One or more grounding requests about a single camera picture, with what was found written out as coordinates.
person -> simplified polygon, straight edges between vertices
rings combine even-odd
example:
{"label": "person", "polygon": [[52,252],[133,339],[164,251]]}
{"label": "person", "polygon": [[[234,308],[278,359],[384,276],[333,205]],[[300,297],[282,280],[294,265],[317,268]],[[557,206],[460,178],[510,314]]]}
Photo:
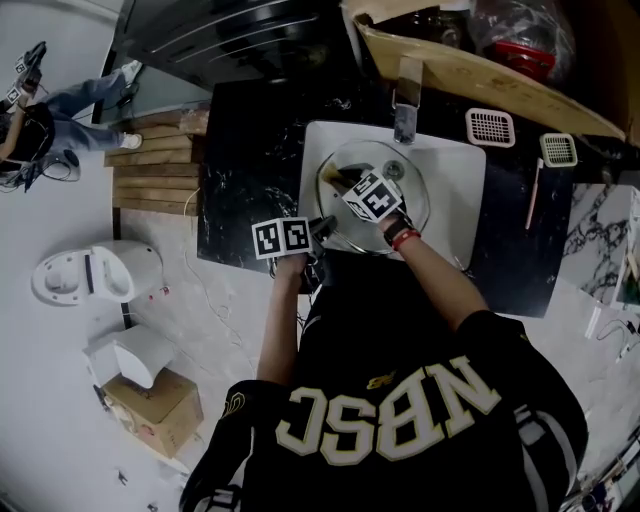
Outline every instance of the person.
{"label": "person", "polygon": [[379,226],[406,264],[323,285],[299,349],[306,257],[278,262],[257,380],[229,390],[182,512],[247,457],[243,511],[559,509],[588,439],[575,396],[406,217]]}
{"label": "person", "polygon": [[28,103],[38,83],[25,82],[15,113],[0,115],[0,174],[18,172],[25,163],[35,162],[50,152],[138,149],[143,142],[139,134],[92,128],[73,117],[120,93],[135,81],[141,69],[142,64],[133,61],[109,76],[49,94],[30,107]]}

black appliance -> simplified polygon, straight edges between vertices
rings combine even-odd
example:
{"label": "black appliance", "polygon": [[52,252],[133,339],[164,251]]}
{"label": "black appliance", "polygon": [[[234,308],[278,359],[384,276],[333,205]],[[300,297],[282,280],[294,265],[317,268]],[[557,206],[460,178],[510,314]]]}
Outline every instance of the black appliance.
{"label": "black appliance", "polygon": [[354,67],[338,0],[127,0],[115,43],[207,89]]}

cardboard box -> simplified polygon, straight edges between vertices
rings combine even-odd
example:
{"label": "cardboard box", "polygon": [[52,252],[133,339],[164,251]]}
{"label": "cardboard box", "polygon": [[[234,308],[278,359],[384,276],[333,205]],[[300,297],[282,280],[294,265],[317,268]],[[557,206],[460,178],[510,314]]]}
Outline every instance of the cardboard box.
{"label": "cardboard box", "polygon": [[158,374],[151,389],[118,375],[103,390],[131,416],[133,427],[129,430],[168,458],[175,456],[204,419],[198,387],[167,368]]}
{"label": "cardboard box", "polygon": [[387,80],[398,79],[401,57],[413,57],[424,63],[424,87],[465,96],[559,132],[615,137],[640,146],[640,16],[628,0],[561,1],[576,33],[585,91],[581,98],[569,98],[477,55],[373,27],[441,0],[347,0],[346,5]]}

white sneaker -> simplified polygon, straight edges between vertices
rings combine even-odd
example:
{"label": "white sneaker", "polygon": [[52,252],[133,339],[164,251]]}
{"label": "white sneaker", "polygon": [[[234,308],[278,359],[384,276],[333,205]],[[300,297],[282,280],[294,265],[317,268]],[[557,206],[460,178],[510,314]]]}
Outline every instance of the white sneaker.
{"label": "white sneaker", "polygon": [[125,133],[120,147],[123,149],[138,149],[142,146],[143,140],[142,135],[138,133]]}
{"label": "white sneaker", "polygon": [[142,62],[133,60],[120,68],[124,74],[124,80],[127,82],[127,85],[131,85],[135,81],[140,71],[142,71],[142,66]]}

plastic bag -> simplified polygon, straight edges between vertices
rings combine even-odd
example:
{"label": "plastic bag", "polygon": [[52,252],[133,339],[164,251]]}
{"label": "plastic bag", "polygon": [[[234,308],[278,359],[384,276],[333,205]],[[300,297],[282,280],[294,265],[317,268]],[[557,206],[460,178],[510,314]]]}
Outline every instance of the plastic bag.
{"label": "plastic bag", "polygon": [[477,0],[469,34],[479,53],[498,41],[551,54],[556,63],[547,82],[566,84],[576,60],[573,30],[556,0]]}

